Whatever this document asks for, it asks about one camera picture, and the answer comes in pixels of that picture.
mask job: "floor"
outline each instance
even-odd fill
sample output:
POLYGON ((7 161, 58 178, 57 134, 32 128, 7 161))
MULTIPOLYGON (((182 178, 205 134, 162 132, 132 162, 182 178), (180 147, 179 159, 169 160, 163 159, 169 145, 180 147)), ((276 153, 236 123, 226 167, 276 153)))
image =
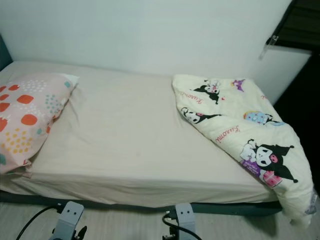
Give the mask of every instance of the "floor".
MULTIPOLYGON (((0 202, 0 240, 15 240, 25 223, 44 207, 0 202)), ((163 213, 85 209, 77 230, 87 225, 84 240, 160 240, 169 233, 163 213)), ((320 214, 308 229, 291 226, 282 213, 244 217, 196 213, 196 232, 203 240, 320 240, 320 214)), ((50 209, 36 218, 21 240, 48 240, 59 214, 50 209)))

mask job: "pillow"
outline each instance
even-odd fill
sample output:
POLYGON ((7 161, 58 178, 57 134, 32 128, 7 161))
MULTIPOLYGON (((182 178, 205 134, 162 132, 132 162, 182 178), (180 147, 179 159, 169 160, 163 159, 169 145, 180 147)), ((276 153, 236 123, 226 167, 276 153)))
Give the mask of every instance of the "pillow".
POLYGON ((73 75, 35 73, 0 85, 0 174, 30 167, 77 82, 73 75))

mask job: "folded blanket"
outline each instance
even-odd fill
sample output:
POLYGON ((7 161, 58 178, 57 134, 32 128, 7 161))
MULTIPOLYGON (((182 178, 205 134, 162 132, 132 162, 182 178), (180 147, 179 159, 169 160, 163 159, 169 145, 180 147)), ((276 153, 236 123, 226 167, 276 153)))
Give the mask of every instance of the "folded blanket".
POLYGON ((255 83, 176 75, 172 85, 180 113, 272 188, 288 217, 309 225, 317 198, 309 162, 295 131, 255 83))

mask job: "bed sheet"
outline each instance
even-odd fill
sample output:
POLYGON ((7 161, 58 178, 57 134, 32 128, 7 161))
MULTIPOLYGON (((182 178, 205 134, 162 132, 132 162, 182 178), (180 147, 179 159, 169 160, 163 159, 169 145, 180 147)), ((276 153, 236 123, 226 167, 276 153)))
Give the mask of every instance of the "bed sheet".
POLYGON ((15 61, 0 83, 36 72, 79 84, 31 159, 32 176, 3 175, 1 190, 154 208, 277 200, 181 117, 170 77, 15 61))

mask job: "gray bed frame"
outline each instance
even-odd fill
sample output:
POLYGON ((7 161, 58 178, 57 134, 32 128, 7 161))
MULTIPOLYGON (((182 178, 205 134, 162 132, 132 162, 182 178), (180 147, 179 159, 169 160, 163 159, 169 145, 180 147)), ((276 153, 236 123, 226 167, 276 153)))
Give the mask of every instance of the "gray bed frame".
MULTIPOLYGON (((7 50, 7 47, 0 35, 0 71, 12 63, 12 58, 7 50)), ((39 195, 20 195, 12 194, 6 191, 0 190, 0 202, 17 203, 17 204, 36 204, 51 206, 57 203, 66 204, 67 199, 57 199, 44 197, 39 195)), ((127 211, 139 211, 139 212, 165 212, 173 210, 175 206, 165 207, 143 207, 133 205, 121 205, 121 204, 103 204, 88 200, 72 200, 79 204, 84 205, 85 208, 93 209, 118 209, 127 211)), ((225 214, 225 215, 240 215, 240 216, 268 216, 278 213, 282 210, 278 201, 262 202, 262 203, 192 203, 192 208, 195 213, 208 213, 208 214, 225 214)))

